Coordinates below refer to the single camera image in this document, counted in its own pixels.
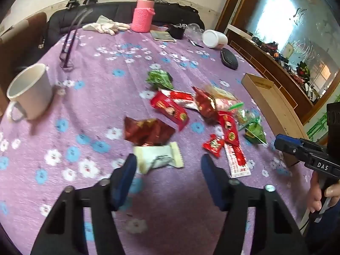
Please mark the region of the person's right hand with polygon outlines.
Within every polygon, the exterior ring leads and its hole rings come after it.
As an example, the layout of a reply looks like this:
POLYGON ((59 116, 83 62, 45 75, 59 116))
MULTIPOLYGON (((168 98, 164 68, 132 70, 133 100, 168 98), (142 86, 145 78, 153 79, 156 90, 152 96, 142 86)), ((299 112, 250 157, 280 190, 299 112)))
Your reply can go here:
POLYGON ((340 197, 339 181, 328 187, 326 190, 322 190, 319 184, 319 175, 317 172, 313 172, 307 198, 307 209, 312 213, 320 211, 322 208, 321 199, 323 196, 331 199, 329 206, 335 206, 339 202, 340 197))

